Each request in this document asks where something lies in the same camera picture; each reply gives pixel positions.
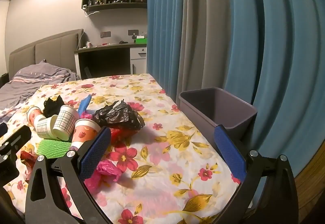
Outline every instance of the desk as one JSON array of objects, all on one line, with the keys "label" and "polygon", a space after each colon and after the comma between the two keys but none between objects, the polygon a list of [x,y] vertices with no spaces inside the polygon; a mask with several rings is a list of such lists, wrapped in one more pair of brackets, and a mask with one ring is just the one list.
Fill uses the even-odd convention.
[{"label": "desk", "polygon": [[145,74],[147,45],[124,43],[83,48],[74,52],[74,59],[81,79]]}]

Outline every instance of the trash bin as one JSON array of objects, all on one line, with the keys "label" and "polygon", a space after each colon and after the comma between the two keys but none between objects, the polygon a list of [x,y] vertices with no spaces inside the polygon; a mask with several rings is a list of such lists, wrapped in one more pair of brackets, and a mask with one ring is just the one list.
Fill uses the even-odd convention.
[{"label": "trash bin", "polygon": [[204,88],[182,92],[180,109],[209,143],[217,125],[223,125],[232,139],[240,140],[257,114],[254,106],[221,88]]}]

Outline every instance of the upholstered headboard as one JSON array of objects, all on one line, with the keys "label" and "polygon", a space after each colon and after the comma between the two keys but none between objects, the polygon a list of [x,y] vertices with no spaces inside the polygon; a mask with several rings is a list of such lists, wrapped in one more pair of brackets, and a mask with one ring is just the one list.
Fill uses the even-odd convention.
[{"label": "upholstered headboard", "polygon": [[76,72],[74,51],[83,46],[83,29],[66,31],[27,44],[9,55],[9,79],[22,68],[38,64],[41,60]]}]

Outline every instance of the metal screw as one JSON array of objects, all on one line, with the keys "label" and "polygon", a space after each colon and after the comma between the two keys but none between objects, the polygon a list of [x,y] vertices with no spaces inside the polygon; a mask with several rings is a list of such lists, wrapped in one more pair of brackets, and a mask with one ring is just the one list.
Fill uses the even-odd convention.
[{"label": "metal screw", "polygon": [[281,161],[284,161],[285,162],[288,158],[284,154],[281,154],[280,155],[280,159],[281,159]]},{"label": "metal screw", "polygon": [[251,151],[249,152],[249,154],[250,154],[252,157],[257,157],[257,156],[258,156],[258,152],[255,151],[255,150],[251,150]]},{"label": "metal screw", "polygon": [[75,155],[75,151],[74,150],[70,150],[67,152],[67,156],[68,157],[73,157]]},{"label": "metal screw", "polygon": [[43,160],[44,160],[44,155],[40,155],[40,156],[38,156],[37,160],[38,160],[39,162],[43,161]]}]

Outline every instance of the wall outlet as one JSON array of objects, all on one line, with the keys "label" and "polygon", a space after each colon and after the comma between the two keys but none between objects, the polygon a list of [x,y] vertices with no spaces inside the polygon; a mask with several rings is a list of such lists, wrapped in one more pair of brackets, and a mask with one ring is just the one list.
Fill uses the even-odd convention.
[{"label": "wall outlet", "polygon": [[100,38],[107,38],[111,36],[111,32],[110,31],[102,31],[100,33]]},{"label": "wall outlet", "polygon": [[133,34],[139,35],[139,30],[128,30],[128,35],[129,36],[133,36]]}]

